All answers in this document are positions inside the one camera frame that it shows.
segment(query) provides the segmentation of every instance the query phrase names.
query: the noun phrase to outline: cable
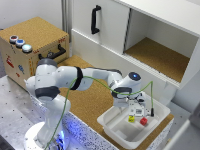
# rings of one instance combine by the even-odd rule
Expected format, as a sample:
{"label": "cable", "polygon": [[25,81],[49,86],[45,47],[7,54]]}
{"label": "cable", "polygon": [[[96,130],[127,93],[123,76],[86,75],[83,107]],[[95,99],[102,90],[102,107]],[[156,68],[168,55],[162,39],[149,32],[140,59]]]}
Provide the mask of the cable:
{"label": "cable", "polygon": [[[119,93],[119,92],[116,92],[116,91],[112,90],[110,87],[108,87],[107,85],[105,85],[104,83],[102,83],[101,81],[99,81],[98,79],[95,79],[95,78],[93,78],[93,77],[83,76],[83,78],[90,78],[90,79],[93,79],[93,80],[97,81],[98,83],[100,83],[101,85],[103,85],[104,87],[106,87],[107,89],[111,90],[112,92],[117,93],[117,94],[120,94],[120,95],[134,95],[134,94],[140,93],[141,91],[145,90],[145,89],[151,84],[151,105],[152,105],[152,108],[151,108],[151,109],[153,109],[153,81],[149,82],[143,89],[141,89],[141,90],[138,91],[138,92],[130,93],[130,94],[124,94],[124,93]],[[64,113],[65,113],[65,108],[66,108],[66,104],[67,104],[67,98],[68,98],[68,95],[69,95],[69,91],[70,91],[71,87],[73,86],[73,84],[76,82],[76,80],[77,80],[77,78],[74,78],[74,80],[71,82],[71,84],[70,84],[70,86],[69,86],[69,88],[68,88],[67,95],[66,95],[66,97],[65,97],[65,104],[64,104],[63,111],[62,111],[62,115],[61,115],[60,120],[59,120],[59,122],[58,122],[58,124],[57,124],[57,126],[56,126],[56,128],[55,128],[55,130],[54,130],[54,133],[53,133],[53,136],[51,137],[51,140],[47,143],[47,146],[45,147],[44,150],[47,149],[47,147],[49,146],[49,144],[50,144],[51,141],[53,140],[53,138],[54,138],[54,136],[55,136],[55,134],[56,134],[56,131],[57,131],[57,129],[58,129],[58,126],[59,126],[60,122],[62,121],[63,115],[64,115]]]}

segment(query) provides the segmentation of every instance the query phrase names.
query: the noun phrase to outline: white tabletop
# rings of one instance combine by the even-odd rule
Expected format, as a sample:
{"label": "white tabletop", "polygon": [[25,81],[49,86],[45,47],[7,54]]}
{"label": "white tabletop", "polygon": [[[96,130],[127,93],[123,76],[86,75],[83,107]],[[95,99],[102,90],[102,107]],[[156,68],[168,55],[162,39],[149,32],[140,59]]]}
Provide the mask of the white tabletop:
{"label": "white tabletop", "polygon": [[200,6],[187,0],[115,0],[200,37]]}

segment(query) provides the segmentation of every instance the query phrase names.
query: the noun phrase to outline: black handle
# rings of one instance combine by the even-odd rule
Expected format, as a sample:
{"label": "black handle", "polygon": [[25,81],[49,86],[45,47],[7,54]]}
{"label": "black handle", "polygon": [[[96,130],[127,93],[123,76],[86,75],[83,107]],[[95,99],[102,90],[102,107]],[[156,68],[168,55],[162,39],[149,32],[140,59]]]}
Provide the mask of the black handle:
{"label": "black handle", "polygon": [[[46,57],[46,58],[55,59],[56,57],[58,57],[58,56],[60,56],[60,55],[62,55],[66,52],[66,50],[63,47],[61,47],[60,44],[58,45],[58,49],[60,50],[59,52],[57,52],[57,53],[55,53],[55,54],[53,54],[49,57]],[[39,57],[40,60],[45,58],[45,57],[42,56],[42,54],[39,54],[38,57]]]}
{"label": "black handle", "polygon": [[96,8],[92,10],[92,24],[91,24],[91,31],[92,34],[98,33],[100,30],[96,28],[96,12],[101,10],[101,7],[96,5]]}

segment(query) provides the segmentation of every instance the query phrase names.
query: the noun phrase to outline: cabinet door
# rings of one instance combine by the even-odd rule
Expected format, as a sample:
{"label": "cabinet door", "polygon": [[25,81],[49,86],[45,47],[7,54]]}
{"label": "cabinet door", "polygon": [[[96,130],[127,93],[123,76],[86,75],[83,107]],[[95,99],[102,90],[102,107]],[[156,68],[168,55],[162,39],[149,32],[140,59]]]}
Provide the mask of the cabinet door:
{"label": "cabinet door", "polygon": [[[91,33],[92,10],[96,5],[96,28],[100,32]],[[129,8],[113,0],[74,0],[73,29],[91,40],[122,54],[129,18]]]}

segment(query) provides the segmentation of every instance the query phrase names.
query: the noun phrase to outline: brown box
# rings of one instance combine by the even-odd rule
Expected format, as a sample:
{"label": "brown box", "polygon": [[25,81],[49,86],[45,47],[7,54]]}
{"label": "brown box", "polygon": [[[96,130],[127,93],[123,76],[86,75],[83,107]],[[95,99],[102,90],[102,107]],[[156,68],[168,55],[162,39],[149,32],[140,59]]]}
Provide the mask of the brown box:
{"label": "brown box", "polygon": [[[10,36],[17,35],[32,46],[31,53],[10,44]],[[36,17],[0,31],[0,50],[6,74],[25,89],[24,79],[35,75],[38,55],[48,57],[58,53],[58,45],[66,52],[54,60],[59,63],[69,57],[69,35],[47,21]]]}

